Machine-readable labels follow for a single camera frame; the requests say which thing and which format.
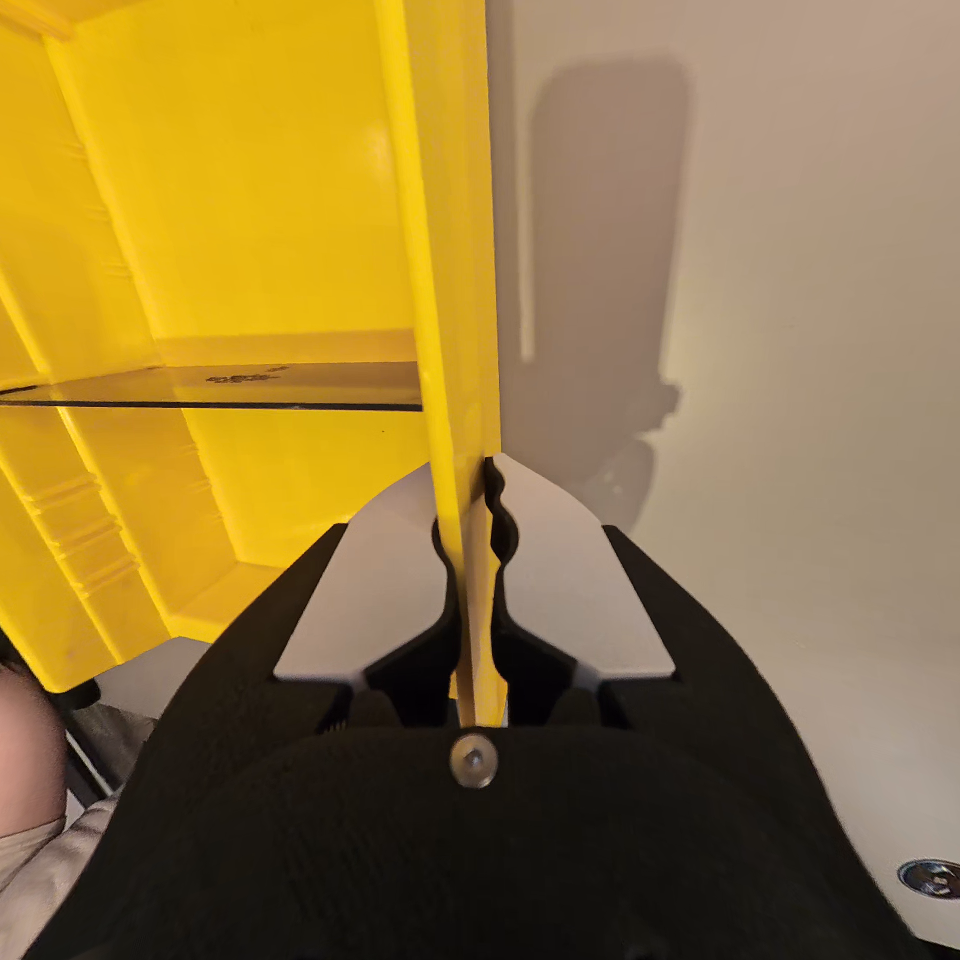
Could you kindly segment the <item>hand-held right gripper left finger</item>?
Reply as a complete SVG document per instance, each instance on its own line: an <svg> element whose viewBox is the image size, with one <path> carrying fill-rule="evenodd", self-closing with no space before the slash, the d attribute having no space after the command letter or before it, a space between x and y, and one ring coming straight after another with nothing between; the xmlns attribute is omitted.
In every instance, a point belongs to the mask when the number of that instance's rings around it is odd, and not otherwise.
<svg viewBox="0 0 960 960"><path fill-rule="evenodd" d="M452 628L460 656L459 590L441 544L428 463L358 510L321 573L273 669L281 681L369 685L410 642Z"/></svg>

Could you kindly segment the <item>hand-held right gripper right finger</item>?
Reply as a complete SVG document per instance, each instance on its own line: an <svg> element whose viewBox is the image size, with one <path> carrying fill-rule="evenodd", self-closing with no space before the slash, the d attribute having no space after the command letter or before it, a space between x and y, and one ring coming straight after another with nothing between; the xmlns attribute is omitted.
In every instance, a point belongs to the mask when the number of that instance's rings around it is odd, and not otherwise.
<svg viewBox="0 0 960 960"><path fill-rule="evenodd" d="M506 454L491 463L518 534L502 568L510 620L569 657L574 682L669 678L674 660L599 519Z"/></svg>

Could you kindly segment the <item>yellow plastic bin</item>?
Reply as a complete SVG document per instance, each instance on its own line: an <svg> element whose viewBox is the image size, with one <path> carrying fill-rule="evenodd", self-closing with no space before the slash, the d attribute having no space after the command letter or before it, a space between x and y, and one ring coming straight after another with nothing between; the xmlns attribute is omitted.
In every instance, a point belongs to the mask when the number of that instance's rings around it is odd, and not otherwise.
<svg viewBox="0 0 960 960"><path fill-rule="evenodd" d="M422 411L2 406L2 630L47 690L213 642L423 464L498 725L484 2L2 2L2 391L414 362Z"/></svg>

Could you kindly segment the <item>person's grey shirt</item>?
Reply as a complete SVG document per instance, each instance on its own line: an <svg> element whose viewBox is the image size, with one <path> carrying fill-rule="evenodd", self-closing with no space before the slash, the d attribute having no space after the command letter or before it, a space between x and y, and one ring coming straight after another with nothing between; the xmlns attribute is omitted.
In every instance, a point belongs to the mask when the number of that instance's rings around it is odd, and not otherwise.
<svg viewBox="0 0 960 960"><path fill-rule="evenodd" d="M24 958L68 899L84 870L95 862L112 879L135 877L142 850L133 841L98 850L131 780L95 801L78 818L66 814L1 840L1 957Z"/></svg>

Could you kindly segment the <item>round metal table bolt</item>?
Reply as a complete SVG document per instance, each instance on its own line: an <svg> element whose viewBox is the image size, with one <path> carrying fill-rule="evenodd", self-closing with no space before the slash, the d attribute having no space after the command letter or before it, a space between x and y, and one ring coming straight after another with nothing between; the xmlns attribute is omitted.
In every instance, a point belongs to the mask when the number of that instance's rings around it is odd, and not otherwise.
<svg viewBox="0 0 960 960"><path fill-rule="evenodd" d="M897 870L900 883L924 897L959 900L959 863L942 859L914 859Z"/></svg>

